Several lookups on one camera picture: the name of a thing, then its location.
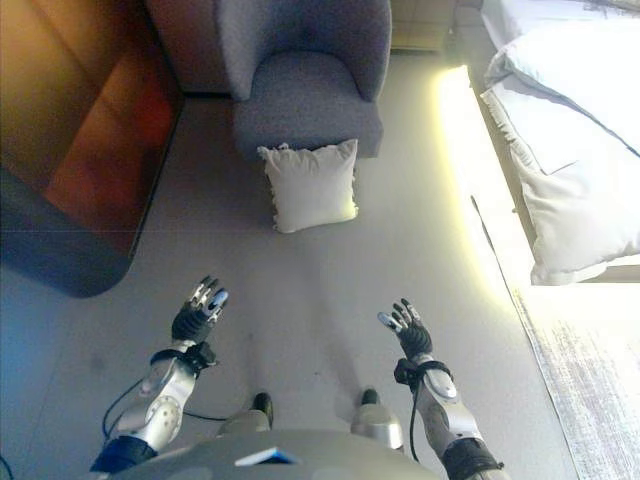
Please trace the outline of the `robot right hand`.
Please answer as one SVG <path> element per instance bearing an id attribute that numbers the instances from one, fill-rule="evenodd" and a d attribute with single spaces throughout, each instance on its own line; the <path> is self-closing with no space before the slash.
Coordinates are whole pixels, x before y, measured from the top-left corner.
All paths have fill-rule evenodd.
<path id="1" fill-rule="evenodd" d="M 394 303 L 390 313 L 379 312 L 378 321 L 391 330 L 406 356 L 416 362 L 432 352 L 432 340 L 417 309 L 406 299 Z"/>

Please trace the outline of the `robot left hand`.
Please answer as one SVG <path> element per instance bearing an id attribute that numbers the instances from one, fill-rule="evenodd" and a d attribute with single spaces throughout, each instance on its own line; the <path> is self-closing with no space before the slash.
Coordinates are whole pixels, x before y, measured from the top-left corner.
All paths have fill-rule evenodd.
<path id="1" fill-rule="evenodd" d="M 207 339 L 229 299 L 219 280 L 206 276 L 193 289 L 176 315 L 171 329 L 174 342 L 200 343 Z"/>

